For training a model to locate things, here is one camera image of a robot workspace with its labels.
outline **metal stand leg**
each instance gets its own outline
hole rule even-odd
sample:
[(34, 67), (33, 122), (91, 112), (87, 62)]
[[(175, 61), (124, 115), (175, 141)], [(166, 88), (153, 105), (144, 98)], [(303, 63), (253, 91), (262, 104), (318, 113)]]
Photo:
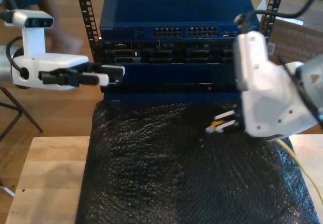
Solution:
[(6, 136), (6, 134), (10, 131), (10, 129), (14, 126), (14, 124), (18, 121), (18, 119), (21, 117), (22, 114), (24, 114), (28, 120), (31, 121), (31, 123), (40, 131), (43, 132), (42, 128), (39, 126), (39, 124), (35, 121), (35, 119), (26, 111), (23, 106), (14, 98), (14, 96), (4, 87), (0, 87), (0, 90), (9, 98), (9, 100), (12, 101), (13, 105), (9, 105), (6, 103), (1, 103), (0, 106), (7, 107), (13, 110), (18, 111), (18, 115), (12, 120), (12, 122), (7, 126), (7, 128), (4, 130), (4, 132), (0, 135), (0, 141), (3, 140), (3, 138)]

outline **wooden floor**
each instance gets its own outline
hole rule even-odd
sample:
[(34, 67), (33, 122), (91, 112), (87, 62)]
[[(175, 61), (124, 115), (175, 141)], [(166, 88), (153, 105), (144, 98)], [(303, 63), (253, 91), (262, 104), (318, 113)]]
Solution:
[[(252, 0), (255, 7), (260, 1)], [(288, 1), (302, 4), (305, 0)], [(72, 35), (84, 40), (80, 54), (87, 55), (91, 59), (78, 0), (56, 0), (56, 2), (60, 9), (62, 26)], [(96, 21), (99, 22), (103, 0), (92, 0), (92, 3)], [(13, 37), (20, 35), (18, 29), (5, 27), (3, 23), (0, 23), (0, 32), (0, 45), (5, 45)], [(102, 100), (103, 94), (98, 87), (88, 86), (68, 92), (17, 88), (9, 90), (44, 129), (44, 132), (40, 134), (22, 116), (0, 143), (0, 179), (7, 187), (15, 191), (32, 138), (36, 136), (89, 136), (92, 113), (95, 104)], [(1, 94), (0, 101), (8, 102)], [(15, 115), (15, 111), (0, 107), (0, 131), (5, 129)], [(11, 202), (11, 196), (0, 191), (0, 224), (5, 222)]]

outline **yellow cable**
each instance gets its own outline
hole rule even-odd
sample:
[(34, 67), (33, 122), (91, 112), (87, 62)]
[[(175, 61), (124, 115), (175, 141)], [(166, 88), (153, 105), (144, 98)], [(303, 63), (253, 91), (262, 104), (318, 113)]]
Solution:
[(314, 187), (316, 188), (316, 191), (318, 193), (319, 198), (321, 199), (321, 202), (323, 204), (323, 198), (321, 196), (321, 193), (317, 187), (317, 185), (315, 184), (314, 180), (309, 176), (309, 174), (305, 171), (305, 169), (303, 168), (303, 165), (300, 163), (300, 161), (298, 160), (298, 158), (296, 157), (295, 153), (293, 152), (292, 149), (290, 149), (282, 140), (276, 140), (276, 143), (278, 145), (280, 145), (286, 152), (289, 153), (289, 155), (291, 155), (291, 157), (295, 160), (295, 162), (298, 164), (298, 166), (300, 167), (300, 169), (302, 170), (302, 172), (308, 177), (308, 179), (312, 182), (312, 184), (314, 185)]

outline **camera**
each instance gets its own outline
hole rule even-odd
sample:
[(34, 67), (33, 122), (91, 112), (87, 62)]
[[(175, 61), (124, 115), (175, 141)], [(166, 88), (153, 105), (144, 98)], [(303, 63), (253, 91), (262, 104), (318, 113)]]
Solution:
[(14, 10), (12, 24), (22, 29), (49, 29), (54, 24), (54, 18), (43, 11)]

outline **cardboard box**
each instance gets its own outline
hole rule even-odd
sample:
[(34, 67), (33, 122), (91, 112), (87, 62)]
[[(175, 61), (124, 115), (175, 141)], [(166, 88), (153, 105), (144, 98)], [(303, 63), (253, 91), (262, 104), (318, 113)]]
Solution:
[(288, 62), (305, 63), (323, 54), (323, 32), (276, 19), (267, 49), (276, 64), (280, 55)]

